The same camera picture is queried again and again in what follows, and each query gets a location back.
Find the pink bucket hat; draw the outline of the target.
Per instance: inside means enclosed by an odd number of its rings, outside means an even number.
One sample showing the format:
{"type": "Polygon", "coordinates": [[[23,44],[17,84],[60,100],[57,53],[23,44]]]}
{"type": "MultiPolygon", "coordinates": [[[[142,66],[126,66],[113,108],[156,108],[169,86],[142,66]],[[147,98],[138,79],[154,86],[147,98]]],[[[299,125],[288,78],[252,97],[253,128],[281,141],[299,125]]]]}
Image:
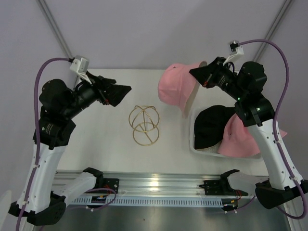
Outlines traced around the pink bucket hat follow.
{"type": "Polygon", "coordinates": [[[207,66],[206,61],[195,64],[172,64],[158,83],[158,98],[165,104],[178,107],[184,118],[187,118],[200,83],[190,74],[190,70],[207,66]]]}
{"type": "Polygon", "coordinates": [[[227,157],[251,157],[260,153],[255,139],[236,114],[224,128],[218,153],[227,157]]]}

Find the black bucket hat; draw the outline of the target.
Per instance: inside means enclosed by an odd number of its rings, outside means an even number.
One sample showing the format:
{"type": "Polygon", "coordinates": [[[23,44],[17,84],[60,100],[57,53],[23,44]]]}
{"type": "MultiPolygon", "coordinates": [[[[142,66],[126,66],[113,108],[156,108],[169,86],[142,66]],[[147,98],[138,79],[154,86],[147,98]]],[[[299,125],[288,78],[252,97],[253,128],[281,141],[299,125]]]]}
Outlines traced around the black bucket hat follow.
{"type": "Polygon", "coordinates": [[[224,128],[234,114],[234,107],[223,105],[214,105],[201,111],[194,122],[194,148],[206,149],[222,141],[224,128]]]}

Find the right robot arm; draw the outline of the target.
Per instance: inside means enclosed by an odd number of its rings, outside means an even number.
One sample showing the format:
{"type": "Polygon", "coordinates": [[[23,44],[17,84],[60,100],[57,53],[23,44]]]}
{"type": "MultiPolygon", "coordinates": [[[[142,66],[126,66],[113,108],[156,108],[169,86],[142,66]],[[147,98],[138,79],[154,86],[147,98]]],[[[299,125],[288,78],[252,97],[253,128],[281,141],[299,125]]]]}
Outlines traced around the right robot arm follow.
{"type": "Polygon", "coordinates": [[[203,87],[217,86],[236,100],[235,112],[255,139],[269,176],[258,178],[237,169],[230,170],[221,175],[221,192],[231,194],[241,190],[252,194],[266,209],[303,197],[308,192],[308,182],[293,165],[278,132],[275,111],[261,93],[267,81],[263,65],[249,61],[234,73],[225,60],[217,57],[207,66],[191,69],[190,74],[203,87]]]}

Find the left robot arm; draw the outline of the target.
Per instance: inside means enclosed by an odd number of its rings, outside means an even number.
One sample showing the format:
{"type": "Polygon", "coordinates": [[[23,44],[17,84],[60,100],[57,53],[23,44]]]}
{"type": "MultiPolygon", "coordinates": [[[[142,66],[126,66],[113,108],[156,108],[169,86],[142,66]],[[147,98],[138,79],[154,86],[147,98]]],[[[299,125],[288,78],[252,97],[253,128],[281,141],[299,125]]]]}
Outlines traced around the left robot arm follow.
{"type": "Polygon", "coordinates": [[[86,192],[104,190],[103,172],[88,167],[71,183],[52,190],[53,179],[70,136],[76,125],[73,118],[95,101],[116,107],[131,91],[130,86],[118,85],[116,80],[90,76],[93,83],[81,81],[75,90],[60,79],[45,83],[39,101],[40,119],[33,136],[33,170],[21,198],[13,202],[9,214],[25,217],[34,226],[56,224],[67,206],[86,192]]]}

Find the white plastic basket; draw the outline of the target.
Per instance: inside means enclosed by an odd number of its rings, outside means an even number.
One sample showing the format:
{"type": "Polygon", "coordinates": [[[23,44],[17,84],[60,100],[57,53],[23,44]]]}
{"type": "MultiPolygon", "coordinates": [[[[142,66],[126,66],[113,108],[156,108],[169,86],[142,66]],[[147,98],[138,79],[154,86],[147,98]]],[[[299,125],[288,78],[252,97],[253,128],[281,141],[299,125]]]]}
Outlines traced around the white plastic basket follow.
{"type": "Polygon", "coordinates": [[[190,149],[196,154],[222,158],[261,160],[257,144],[234,107],[214,105],[191,114],[190,149]]]}

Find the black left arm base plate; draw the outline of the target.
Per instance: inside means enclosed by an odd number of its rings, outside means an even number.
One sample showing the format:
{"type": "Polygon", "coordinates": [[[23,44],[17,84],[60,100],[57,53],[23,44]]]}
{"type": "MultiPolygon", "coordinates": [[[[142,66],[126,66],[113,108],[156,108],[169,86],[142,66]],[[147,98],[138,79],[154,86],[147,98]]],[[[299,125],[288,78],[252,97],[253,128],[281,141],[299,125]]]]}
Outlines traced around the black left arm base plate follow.
{"type": "Polygon", "coordinates": [[[102,187],[103,188],[110,188],[118,193],[119,189],[119,182],[120,180],[117,178],[104,178],[102,187]]]}

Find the right aluminium corner post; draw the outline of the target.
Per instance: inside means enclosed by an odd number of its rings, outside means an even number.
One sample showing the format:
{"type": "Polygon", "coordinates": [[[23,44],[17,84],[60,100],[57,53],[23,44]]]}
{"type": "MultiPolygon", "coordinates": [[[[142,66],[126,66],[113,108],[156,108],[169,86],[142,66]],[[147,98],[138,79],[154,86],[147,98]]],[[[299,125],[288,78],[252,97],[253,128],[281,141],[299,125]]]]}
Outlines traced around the right aluminium corner post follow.
{"type": "MultiPolygon", "coordinates": [[[[295,0],[284,0],[281,7],[279,8],[276,16],[274,17],[273,22],[271,23],[271,25],[269,26],[266,35],[264,37],[265,40],[268,41],[272,41],[272,39],[274,38],[275,34],[277,33],[277,31],[279,30],[280,26],[282,25],[285,17],[287,16],[287,14],[289,13],[292,5],[295,3],[295,0]]],[[[255,53],[252,61],[254,62],[258,62],[260,61],[260,59],[262,58],[262,56],[264,55],[266,49],[267,49],[268,44],[262,42],[259,47],[257,52],[255,53]]]]}

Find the aluminium corner post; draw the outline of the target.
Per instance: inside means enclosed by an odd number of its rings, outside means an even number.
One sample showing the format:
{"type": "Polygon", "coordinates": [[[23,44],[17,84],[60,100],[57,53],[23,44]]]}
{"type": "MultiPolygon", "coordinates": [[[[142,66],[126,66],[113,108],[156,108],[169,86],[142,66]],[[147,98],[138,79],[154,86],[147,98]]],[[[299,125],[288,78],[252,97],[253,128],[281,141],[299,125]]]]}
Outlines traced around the aluminium corner post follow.
{"type": "Polygon", "coordinates": [[[73,54],[67,45],[67,42],[59,29],[59,26],[45,0],[36,0],[38,7],[40,8],[47,24],[49,25],[58,45],[60,46],[62,52],[67,58],[72,58],[73,54]]]}
{"type": "MultiPolygon", "coordinates": [[[[272,39],[274,38],[275,34],[277,33],[277,31],[279,30],[280,26],[282,25],[285,17],[287,16],[287,14],[289,13],[292,5],[295,3],[295,0],[284,0],[281,7],[279,8],[276,16],[274,17],[273,22],[271,23],[271,25],[269,26],[266,35],[264,37],[265,40],[268,41],[272,41],[272,39]]],[[[252,61],[254,62],[258,62],[260,61],[260,59],[262,58],[262,56],[264,55],[266,49],[267,49],[268,44],[262,42],[259,47],[257,52],[255,53],[252,61]]]]}

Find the aluminium front rail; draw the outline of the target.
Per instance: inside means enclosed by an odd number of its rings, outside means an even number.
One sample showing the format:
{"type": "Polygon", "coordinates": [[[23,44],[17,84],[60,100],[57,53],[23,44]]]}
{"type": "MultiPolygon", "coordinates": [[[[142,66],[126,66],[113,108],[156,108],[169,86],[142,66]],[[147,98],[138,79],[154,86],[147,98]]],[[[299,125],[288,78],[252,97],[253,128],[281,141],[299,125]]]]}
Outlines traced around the aluminium front rail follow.
{"type": "Polygon", "coordinates": [[[151,174],[104,172],[105,178],[119,179],[120,196],[144,197],[201,197],[205,180],[218,180],[220,175],[205,174],[151,174]]]}

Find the left aluminium corner post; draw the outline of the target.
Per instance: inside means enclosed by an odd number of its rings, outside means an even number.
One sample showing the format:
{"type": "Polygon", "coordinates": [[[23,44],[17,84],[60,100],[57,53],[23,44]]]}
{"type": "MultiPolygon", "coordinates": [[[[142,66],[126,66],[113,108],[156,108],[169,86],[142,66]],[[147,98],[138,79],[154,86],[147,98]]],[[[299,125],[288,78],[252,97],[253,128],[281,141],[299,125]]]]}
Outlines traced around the left aluminium corner post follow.
{"type": "Polygon", "coordinates": [[[45,0],[36,0],[38,7],[40,8],[47,24],[49,25],[58,45],[60,46],[62,52],[67,58],[72,58],[73,54],[67,45],[67,42],[59,29],[59,26],[45,0]]]}

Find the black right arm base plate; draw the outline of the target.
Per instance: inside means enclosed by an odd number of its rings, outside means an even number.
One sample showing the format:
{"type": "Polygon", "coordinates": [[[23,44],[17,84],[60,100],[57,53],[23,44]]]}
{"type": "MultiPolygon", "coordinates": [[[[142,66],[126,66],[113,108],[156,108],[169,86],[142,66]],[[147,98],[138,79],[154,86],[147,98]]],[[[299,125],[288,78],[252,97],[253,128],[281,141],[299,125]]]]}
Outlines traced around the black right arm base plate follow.
{"type": "Polygon", "coordinates": [[[229,186],[226,180],[204,180],[203,184],[199,185],[199,188],[204,189],[205,195],[223,195],[223,196],[248,196],[248,193],[244,191],[234,190],[229,186]]]}

